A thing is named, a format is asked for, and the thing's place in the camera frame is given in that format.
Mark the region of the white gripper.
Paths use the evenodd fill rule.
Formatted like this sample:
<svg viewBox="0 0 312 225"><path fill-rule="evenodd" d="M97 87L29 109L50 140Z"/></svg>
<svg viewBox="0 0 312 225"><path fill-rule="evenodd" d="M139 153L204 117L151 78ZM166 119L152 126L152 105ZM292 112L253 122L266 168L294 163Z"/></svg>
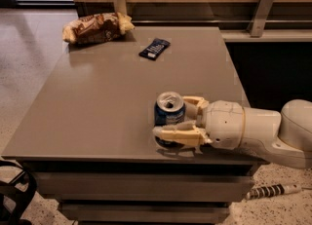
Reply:
<svg viewBox="0 0 312 225"><path fill-rule="evenodd" d="M152 132L156 142L164 148L197 147L210 144L214 148L233 150L242 140L245 113L236 102L215 101L209 103L200 96L184 96L185 115L200 119L175 125L156 126Z"/></svg>

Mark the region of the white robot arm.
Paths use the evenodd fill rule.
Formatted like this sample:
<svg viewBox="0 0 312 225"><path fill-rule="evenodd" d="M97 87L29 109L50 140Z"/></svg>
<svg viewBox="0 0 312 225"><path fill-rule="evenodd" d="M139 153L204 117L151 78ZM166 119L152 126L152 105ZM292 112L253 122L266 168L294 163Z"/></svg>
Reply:
<svg viewBox="0 0 312 225"><path fill-rule="evenodd" d="M188 120L154 128L156 137L192 147L241 150L295 169L312 168L311 101L291 100L277 112L197 96L183 100Z"/></svg>

